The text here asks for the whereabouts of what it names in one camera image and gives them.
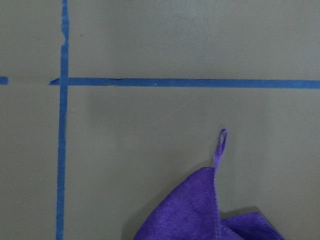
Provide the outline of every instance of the gray background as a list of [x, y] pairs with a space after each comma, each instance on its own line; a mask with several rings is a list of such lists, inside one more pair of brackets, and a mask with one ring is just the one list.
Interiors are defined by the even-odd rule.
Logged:
[[[0, 1], [0, 239], [55, 238], [61, 2]], [[319, 1], [70, 0], [71, 77], [320, 79]], [[223, 217], [320, 238], [319, 90], [70, 87], [66, 240], [131, 240], [211, 166]]]

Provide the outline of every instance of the blue tape strip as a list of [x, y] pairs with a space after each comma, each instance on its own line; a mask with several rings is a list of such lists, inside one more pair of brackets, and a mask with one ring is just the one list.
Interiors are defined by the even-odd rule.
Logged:
[[6, 85], [9, 83], [9, 78], [7, 76], [0, 76], [0, 84]]
[[68, 64], [69, 64], [69, 15], [68, 0], [62, 0], [62, 24], [64, 43], [61, 46], [60, 62], [60, 105], [59, 105], [59, 136], [56, 188], [56, 229], [55, 239], [64, 239], [65, 215], [65, 174], [66, 174], [66, 122], [68, 107]]
[[[49, 85], [59, 85], [60, 78]], [[320, 80], [70, 77], [69, 86], [320, 89]]]

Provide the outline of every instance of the painter's tape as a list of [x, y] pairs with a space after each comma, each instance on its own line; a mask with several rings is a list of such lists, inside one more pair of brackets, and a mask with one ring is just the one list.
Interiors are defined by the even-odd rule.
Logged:
[[60, 59], [60, 104], [59, 104], [59, 136], [56, 188], [56, 229], [55, 239], [64, 239], [65, 216], [65, 175], [66, 175], [66, 122], [68, 107], [68, 65], [69, 65], [69, 15], [68, 0], [62, 0], [62, 24], [64, 43], [61, 46]]
[[0, 76], [0, 84], [6, 85], [9, 83], [9, 78], [7, 76]]
[[[49, 85], [59, 85], [60, 78]], [[189, 87], [189, 88], [257, 88], [257, 89], [320, 89], [320, 80], [274, 79], [183, 79], [183, 78], [90, 78], [70, 77], [69, 86], [120, 87]]]

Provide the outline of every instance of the purple fabric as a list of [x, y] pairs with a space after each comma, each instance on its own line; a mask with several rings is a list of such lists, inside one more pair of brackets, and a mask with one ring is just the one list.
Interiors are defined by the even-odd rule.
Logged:
[[220, 219], [215, 176], [227, 138], [228, 131], [222, 129], [215, 167], [203, 167], [178, 185], [150, 214], [134, 240], [284, 240], [257, 212]]

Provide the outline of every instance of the microfiber cloth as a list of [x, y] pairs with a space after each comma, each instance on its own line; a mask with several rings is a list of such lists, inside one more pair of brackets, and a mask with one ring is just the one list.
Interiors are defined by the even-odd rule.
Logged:
[[222, 129], [214, 167], [188, 176], [150, 214], [134, 240], [284, 240], [258, 212], [220, 219], [215, 177], [228, 139]]

